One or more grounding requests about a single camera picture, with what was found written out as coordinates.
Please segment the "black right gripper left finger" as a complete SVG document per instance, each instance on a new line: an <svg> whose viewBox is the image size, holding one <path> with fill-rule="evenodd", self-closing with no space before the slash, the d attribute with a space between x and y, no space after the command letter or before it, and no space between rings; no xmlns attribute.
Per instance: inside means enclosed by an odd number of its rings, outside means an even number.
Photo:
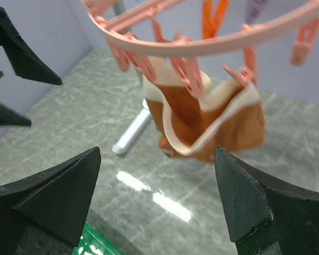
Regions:
<svg viewBox="0 0 319 255"><path fill-rule="evenodd" d="M0 254L71 254L79 245L101 157L98 147L0 186Z"/></svg>

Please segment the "pink round clip hanger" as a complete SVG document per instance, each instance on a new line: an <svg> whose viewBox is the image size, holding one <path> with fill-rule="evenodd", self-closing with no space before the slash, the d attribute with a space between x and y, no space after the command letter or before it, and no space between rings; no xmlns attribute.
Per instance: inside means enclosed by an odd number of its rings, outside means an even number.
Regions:
<svg viewBox="0 0 319 255"><path fill-rule="evenodd" d="M160 24L155 17L177 5L177 1L147 1L112 20L105 20L102 15L113 4L113 1L83 1L92 22L104 35L119 68L122 67L124 45L125 49L148 57L168 57L191 95L196 98L203 93L198 56L242 50L297 29L290 63L300 66L305 63L319 28L319 1L308 1L268 23L244 25L237 33L200 41L192 41L186 37L168 41L163 39Z"/></svg>

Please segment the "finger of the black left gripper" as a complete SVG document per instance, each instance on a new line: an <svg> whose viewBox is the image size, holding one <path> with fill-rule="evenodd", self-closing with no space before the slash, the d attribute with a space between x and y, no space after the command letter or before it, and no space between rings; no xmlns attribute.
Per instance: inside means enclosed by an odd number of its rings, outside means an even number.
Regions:
<svg viewBox="0 0 319 255"><path fill-rule="evenodd" d="M31 126L28 118L0 104L0 126Z"/></svg>
<svg viewBox="0 0 319 255"><path fill-rule="evenodd" d="M61 78L22 39L3 7L0 7L0 47L3 47L16 76L53 85L62 84Z"/></svg>

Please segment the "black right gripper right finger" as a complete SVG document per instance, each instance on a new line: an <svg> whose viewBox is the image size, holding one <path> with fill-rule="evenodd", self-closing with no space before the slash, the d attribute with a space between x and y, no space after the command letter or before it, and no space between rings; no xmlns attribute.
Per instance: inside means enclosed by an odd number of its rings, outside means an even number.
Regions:
<svg viewBox="0 0 319 255"><path fill-rule="evenodd" d="M214 165L238 254L319 254L319 192L267 174L220 147Z"/></svg>

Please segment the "orange underwear with cream waistband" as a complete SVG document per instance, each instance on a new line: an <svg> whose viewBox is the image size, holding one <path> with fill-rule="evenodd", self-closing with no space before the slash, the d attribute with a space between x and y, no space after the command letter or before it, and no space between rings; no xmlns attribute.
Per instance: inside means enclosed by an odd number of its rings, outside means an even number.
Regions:
<svg viewBox="0 0 319 255"><path fill-rule="evenodd" d="M265 118L261 97L251 82L230 78L212 88L201 72L204 93L194 98L165 59L150 60L156 80L143 78L143 93L156 129L158 145L169 158L195 158L213 163L216 147L240 152L264 142Z"/></svg>

